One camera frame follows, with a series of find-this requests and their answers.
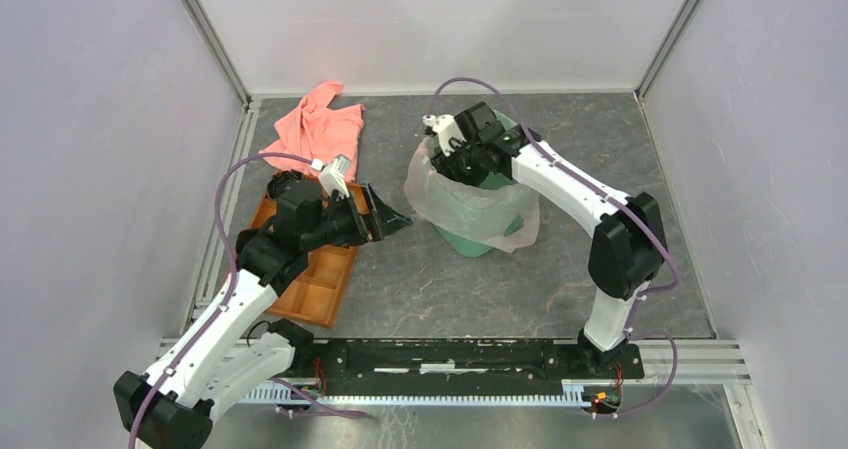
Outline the green plastic trash bin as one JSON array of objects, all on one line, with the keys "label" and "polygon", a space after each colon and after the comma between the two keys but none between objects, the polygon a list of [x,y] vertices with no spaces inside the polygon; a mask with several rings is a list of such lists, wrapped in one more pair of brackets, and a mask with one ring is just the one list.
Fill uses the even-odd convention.
[{"label": "green plastic trash bin", "polygon": [[511,157],[525,137],[511,119],[478,103],[440,116],[432,130],[428,196],[435,225],[461,255],[512,252],[535,241],[538,197],[512,180]]}]

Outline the pink plastic trash bag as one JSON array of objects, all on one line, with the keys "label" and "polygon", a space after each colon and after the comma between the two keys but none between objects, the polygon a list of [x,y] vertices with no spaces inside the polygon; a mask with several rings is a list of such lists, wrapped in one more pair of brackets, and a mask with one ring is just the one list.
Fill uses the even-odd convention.
[{"label": "pink plastic trash bag", "polygon": [[537,192],[498,174],[478,187],[452,181],[431,165],[432,152],[432,143],[419,143],[408,165],[404,193],[417,216],[433,224],[457,252],[478,257],[491,249],[512,253],[536,243]]}]

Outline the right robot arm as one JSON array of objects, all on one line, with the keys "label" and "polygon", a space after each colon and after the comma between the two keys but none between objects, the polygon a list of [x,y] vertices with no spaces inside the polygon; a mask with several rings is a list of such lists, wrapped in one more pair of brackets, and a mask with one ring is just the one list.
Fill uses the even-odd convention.
[{"label": "right robot arm", "polygon": [[503,176],[555,204],[590,236],[588,273],[596,293],[577,361],[591,377],[606,375],[617,365],[637,296],[669,255],[656,199],[601,183],[532,130],[507,126],[484,102],[456,115],[428,114],[422,122],[436,143],[431,161],[439,174],[471,186]]}]

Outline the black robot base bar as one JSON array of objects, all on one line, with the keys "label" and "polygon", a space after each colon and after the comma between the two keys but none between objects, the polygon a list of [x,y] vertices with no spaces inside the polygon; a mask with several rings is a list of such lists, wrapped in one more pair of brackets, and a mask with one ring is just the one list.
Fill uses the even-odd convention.
[{"label": "black robot base bar", "polygon": [[318,379],[327,396],[553,396],[564,384],[611,387],[645,370],[630,343],[597,356],[550,338],[330,338],[297,348],[283,374]]}]

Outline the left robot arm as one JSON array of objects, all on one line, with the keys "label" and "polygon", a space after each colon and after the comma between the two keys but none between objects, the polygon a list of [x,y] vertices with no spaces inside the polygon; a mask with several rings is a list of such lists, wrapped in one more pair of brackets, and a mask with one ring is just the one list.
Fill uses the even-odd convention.
[{"label": "left robot arm", "polygon": [[325,192],[313,180],[291,183],[262,226],[241,233],[231,273],[202,315],[143,373],[127,371],[114,385],[129,447],[200,448],[214,424],[252,390],[285,371],[306,374],[313,348],[279,333],[263,335],[228,359],[229,350],[259,315],[306,271],[311,252],[325,246],[382,241],[411,225],[370,185],[361,212],[346,190]]}]

